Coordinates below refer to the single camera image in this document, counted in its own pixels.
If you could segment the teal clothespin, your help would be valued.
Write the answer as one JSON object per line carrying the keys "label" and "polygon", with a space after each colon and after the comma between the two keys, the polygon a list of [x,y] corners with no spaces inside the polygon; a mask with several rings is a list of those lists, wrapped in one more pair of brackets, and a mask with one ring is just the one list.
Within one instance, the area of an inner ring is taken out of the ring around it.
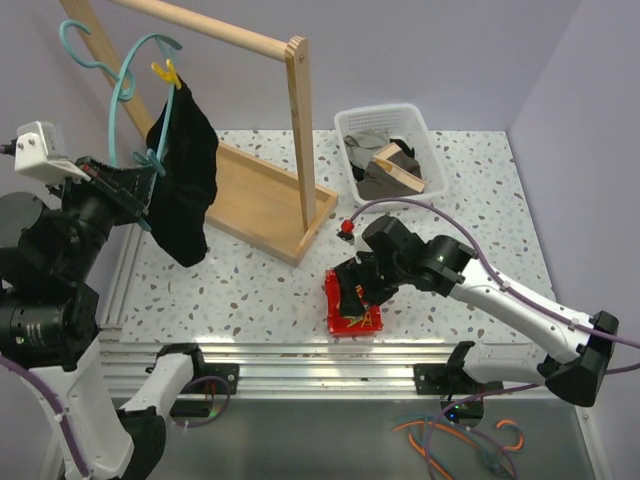
{"label": "teal clothespin", "polygon": [[132,158],[141,167],[152,167],[160,177],[166,175],[162,161],[153,149],[149,148],[145,153],[133,151]]}

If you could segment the black underwear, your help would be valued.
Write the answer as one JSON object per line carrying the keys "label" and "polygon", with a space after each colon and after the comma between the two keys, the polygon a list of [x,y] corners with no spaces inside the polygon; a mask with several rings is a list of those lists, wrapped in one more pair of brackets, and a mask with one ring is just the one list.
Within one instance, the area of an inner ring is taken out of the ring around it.
{"label": "black underwear", "polygon": [[197,105],[189,86],[174,94],[159,177],[149,205],[151,235],[183,267],[201,262],[207,253],[205,214],[218,187],[218,136]]}

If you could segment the teal plastic clothes hanger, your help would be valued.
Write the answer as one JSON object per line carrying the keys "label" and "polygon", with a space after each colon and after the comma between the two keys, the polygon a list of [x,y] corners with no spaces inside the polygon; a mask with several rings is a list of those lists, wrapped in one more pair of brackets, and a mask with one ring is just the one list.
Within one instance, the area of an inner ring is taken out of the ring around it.
{"label": "teal plastic clothes hanger", "polygon": [[[132,63],[135,55],[138,50],[148,41],[154,40],[158,48],[160,49],[164,59],[167,58],[173,61],[174,52],[176,50],[180,50],[182,45],[172,39],[171,37],[154,33],[141,37],[130,49],[128,52],[123,65],[120,67],[120,71],[116,73],[111,67],[107,66],[104,62],[101,61],[85,61],[83,60],[70,45],[70,42],[67,38],[67,30],[71,27],[74,27],[80,30],[82,33],[90,35],[92,33],[91,28],[77,20],[65,20],[61,23],[59,27],[59,36],[60,40],[67,51],[67,53],[71,56],[71,58],[79,65],[87,69],[99,68],[104,73],[107,74],[107,78],[115,81],[115,86],[113,87],[111,101],[109,106],[109,116],[108,116],[108,159],[109,165],[112,167],[116,167],[118,160],[116,157],[116,121],[117,121],[117,108],[119,104],[125,104],[133,99],[135,89],[136,89],[136,79],[135,75],[130,70],[130,64]],[[168,137],[168,129],[170,123],[170,115],[171,110],[173,108],[174,96],[176,93],[176,89],[169,85],[168,98],[166,101],[166,109],[162,119],[161,132],[158,140],[158,145],[156,147],[148,147],[147,149],[153,149],[158,157],[162,161],[166,155],[167,149],[167,137]]]}

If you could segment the yellow clothespin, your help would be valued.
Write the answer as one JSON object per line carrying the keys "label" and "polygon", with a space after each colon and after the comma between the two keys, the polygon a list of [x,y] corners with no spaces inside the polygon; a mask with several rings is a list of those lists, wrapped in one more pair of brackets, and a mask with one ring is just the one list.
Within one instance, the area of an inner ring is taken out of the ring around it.
{"label": "yellow clothespin", "polygon": [[182,88],[182,82],[171,59],[167,58],[163,66],[157,62],[153,62],[151,64],[151,70],[156,76],[166,84],[173,86],[176,90],[180,90]]}

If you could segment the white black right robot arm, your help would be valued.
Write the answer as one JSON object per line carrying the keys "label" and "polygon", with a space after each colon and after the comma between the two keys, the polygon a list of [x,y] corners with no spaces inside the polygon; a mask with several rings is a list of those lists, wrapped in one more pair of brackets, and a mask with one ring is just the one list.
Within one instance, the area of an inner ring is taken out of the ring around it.
{"label": "white black right robot arm", "polygon": [[327,273],[336,280],[332,303],[341,316],[362,317],[410,285],[483,311],[527,337],[509,345],[460,342],[445,364],[425,369],[432,390],[480,393],[514,382],[542,385],[573,405],[594,405],[613,355],[615,316],[550,301],[484,265],[477,250],[446,235],[423,241],[397,218],[376,219],[356,244],[355,256]]}

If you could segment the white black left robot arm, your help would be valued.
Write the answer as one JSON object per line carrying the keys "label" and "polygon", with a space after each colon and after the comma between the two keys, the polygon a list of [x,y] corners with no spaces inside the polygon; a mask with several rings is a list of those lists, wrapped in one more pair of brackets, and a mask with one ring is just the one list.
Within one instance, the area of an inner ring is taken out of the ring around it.
{"label": "white black left robot arm", "polygon": [[236,391],[236,365],[212,365],[197,344],[178,343],[160,349],[129,401],[112,403],[99,296],[86,279],[111,230],[146,217],[156,175],[83,157],[51,185],[59,208],[27,192],[1,199],[1,363],[37,397],[70,479],[148,477],[169,424],[209,425]]}

